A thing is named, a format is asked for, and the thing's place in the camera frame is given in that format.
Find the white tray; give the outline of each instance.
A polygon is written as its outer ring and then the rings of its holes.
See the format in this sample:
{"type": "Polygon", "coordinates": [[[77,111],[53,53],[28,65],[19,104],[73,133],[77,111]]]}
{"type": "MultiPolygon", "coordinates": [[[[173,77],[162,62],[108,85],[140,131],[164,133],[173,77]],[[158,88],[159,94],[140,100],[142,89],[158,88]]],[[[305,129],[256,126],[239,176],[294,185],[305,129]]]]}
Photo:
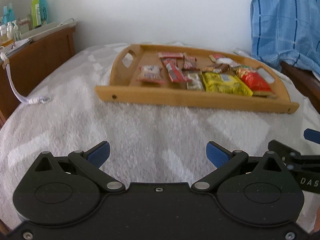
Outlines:
{"type": "Polygon", "coordinates": [[[40,39],[49,36],[52,33],[56,33],[66,28],[71,28],[73,26],[76,26],[76,24],[77,21],[75,21],[74,19],[66,20],[61,24],[53,22],[22,34],[21,39],[23,40],[29,38],[32,42],[39,41],[40,39]]]}

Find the blue gripper pad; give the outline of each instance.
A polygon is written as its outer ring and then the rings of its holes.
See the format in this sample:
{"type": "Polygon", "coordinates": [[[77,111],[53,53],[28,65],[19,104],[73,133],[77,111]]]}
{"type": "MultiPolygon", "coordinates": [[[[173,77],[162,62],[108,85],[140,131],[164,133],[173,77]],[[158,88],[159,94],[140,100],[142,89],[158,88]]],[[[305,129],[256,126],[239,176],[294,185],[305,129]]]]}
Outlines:
{"type": "Polygon", "coordinates": [[[88,154],[87,161],[100,168],[110,156],[110,144],[107,141],[103,141],[87,151],[86,154],[88,154]]]}
{"type": "Polygon", "coordinates": [[[303,136],[308,141],[320,144],[320,132],[318,131],[306,129],[303,133],[303,136]]]}
{"type": "Polygon", "coordinates": [[[218,149],[217,147],[212,145],[210,142],[207,144],[206,154],[207,154],[208,160],[214,166],[216,166],[216,168],[221,167],[223,164],[227,163],[230,160],[228,154],[218,149]]]}

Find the white blanket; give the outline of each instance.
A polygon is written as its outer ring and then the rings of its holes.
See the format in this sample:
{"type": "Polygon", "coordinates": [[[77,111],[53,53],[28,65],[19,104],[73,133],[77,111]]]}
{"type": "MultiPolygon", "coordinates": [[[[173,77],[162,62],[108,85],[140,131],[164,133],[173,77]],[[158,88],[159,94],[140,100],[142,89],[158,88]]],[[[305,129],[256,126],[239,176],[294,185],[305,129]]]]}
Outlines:
{"type": "MultiPolygon", "coordinates": [[[[66,156],[88,150],[103,140],[111,145],[102,170],[122,181],[194,183],[215,167],[205,147],[223,147],[262,156],[276,139],[303,154],[320,154],[320,146],[303,138],[306,128],[320,130],[320,117],[310,101],[282,76],[295,114],[265,114],[188,107],[107,103],[94,92],[108,85],[111,67],[126,44],[88,48],[63,64],[33,91],[50,95],[45,105],[20,105],[0,130],[0,218],[9,227],[20,221],[12,194],[42,151],[66,156]]],[[[298,223],[313,228],[319,196],[305,192],[298,223]]]]}

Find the blue plaid shirt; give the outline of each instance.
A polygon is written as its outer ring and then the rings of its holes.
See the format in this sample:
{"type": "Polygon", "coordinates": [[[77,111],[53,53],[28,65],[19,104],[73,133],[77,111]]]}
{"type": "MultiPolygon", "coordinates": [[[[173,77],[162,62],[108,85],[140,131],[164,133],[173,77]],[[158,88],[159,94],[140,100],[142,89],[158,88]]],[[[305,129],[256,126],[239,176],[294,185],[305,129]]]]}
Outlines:
{"type": "Polygon", "coordinates": [[[320,0],[252,0],[252,57],[320,74],[320,0]]]}

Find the green bottle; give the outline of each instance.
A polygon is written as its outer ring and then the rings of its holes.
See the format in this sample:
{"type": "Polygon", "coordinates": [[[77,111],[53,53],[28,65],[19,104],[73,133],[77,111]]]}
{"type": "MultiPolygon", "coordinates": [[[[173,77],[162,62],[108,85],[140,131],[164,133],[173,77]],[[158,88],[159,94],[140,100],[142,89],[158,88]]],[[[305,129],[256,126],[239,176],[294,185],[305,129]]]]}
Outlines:
{"type": "Polygon", "coordinates": [[[33,27],[38,28],[41,26],[40,6],[39,0],[32,0],[31,2],[32,22],[33,27]]]}

